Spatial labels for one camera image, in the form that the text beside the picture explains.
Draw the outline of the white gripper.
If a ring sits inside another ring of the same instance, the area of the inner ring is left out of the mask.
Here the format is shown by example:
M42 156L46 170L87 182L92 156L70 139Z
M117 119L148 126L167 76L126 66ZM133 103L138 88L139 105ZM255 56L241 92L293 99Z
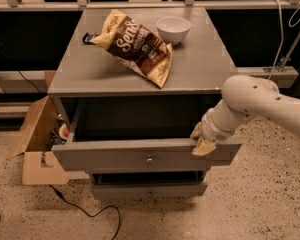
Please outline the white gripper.
M216 149L216 145L228 144L232 132L226 132L217 127L213 122L210 112L207 112L198 122L190 134L192 139L198 139L192 154L195 156L205 156Z

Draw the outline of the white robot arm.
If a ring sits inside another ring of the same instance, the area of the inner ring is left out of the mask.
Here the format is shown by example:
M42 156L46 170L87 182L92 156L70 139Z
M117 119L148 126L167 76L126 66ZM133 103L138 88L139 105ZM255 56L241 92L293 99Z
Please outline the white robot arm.
M247 75L228 78L222 99L197 123L190 137L197 141L192 154L205 156L224 144L242 124L264 117L300 138L300 99L283 95L271 80Z

